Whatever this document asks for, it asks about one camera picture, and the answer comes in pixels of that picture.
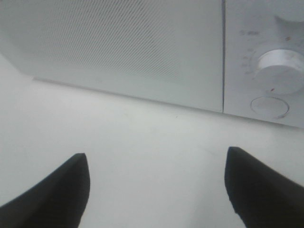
white countertop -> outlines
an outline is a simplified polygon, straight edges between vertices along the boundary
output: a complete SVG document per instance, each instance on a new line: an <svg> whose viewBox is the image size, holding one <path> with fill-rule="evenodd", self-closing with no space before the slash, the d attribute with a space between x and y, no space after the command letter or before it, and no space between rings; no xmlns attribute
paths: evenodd
<svg viewBox="0 0 304 228"><path fill-rule="evenodd" d="M243 228L224 186L229 146L304 185L304 129L35 80L18 86L16 72L3 72L0 205L78 152L91 175L80 228Z"/></svg>

white microwave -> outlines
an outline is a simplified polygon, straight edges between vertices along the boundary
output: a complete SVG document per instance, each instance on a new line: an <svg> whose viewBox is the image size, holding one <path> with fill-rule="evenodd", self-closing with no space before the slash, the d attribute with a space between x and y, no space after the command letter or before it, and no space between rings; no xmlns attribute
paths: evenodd
<svg viewBox="0 0 304 228"><path fill-rule="evenodd" d="M304 127L302 0L2 0L35 78Z"/></svg>

round button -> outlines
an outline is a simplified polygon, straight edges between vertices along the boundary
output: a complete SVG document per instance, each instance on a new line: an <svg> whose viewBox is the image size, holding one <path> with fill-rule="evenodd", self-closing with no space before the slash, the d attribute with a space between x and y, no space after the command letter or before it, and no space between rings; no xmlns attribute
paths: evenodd
<svg viewBox="0 0 304 228"><path fill-rule="evenodd" d="M250 104L251 109L266 118L282 118L289 111L288 104L275 97L258 97Z"/></svg>
<svg viewBox="0 0 304 228"><path fill-rule="evenodd" d="M277 17L290 22L304 21L303 0L265 0L269 9Z"/></svg>
<svg viewBox="0 0 304 228"><path fill-rule="evenodd" d="M294 93L304 86L304 57L287 49L268 51L258 59L255 80L267 92Z"/></svg>

black plastic part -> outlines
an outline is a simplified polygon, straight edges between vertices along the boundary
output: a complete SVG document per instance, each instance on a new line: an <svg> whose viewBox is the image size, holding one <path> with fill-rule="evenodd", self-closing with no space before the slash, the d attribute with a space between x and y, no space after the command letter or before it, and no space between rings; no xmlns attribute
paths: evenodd
<svg viewBox="0 0 304 228"><path fill-rule="evenodd" d="M78 153L33 188L0 207L0 228L77 228L89 192L86 156Z"/></svg>
<svg viewBox="0 0 304 228"><path fill-rule="evenodd" d="M225 185L247 228L304 228L304 188L238 147L228 150Z"/></svg>

white surface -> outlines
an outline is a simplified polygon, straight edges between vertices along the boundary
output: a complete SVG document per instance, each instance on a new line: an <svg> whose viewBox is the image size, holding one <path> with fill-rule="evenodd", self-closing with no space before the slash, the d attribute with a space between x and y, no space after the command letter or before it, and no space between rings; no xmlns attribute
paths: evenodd
<svg viewBox="0 0 304 228"><path fill-rule="evenodd" d="M0 52L21 72L222 112L221 0L2 0Z"/></svg>
<svg viewBox="0 0 304 228"><path fill-rule="evenodd" d="M273 14L281 19L292 22L304 21L303 0L265 0Z"/></svg>
<svg viewBox="0 0 304 228"><path fill-rule="evenodd" d="M271 91L270 88L266 91L254 80L258 59L276 49L293 50L304 55L303 24L276 18L265 0L226 1L224 113L304 127L303 88L292 94L274 94L276 90ZM280 78L278 84L288 80ZM286 101L290 107L289 113L280 119L256 114L250 108L250 103L262 96Z"/></svg>
<svg viewBox="0 0 304 228"><path fill-rule="evenodd" d="M13 76L1 70L0 85ZM304 185L303 129L40 81L20 88L0 113L0 205L77 152L92 182L80 228L244 228L224 186L232 145Z"/></svg>

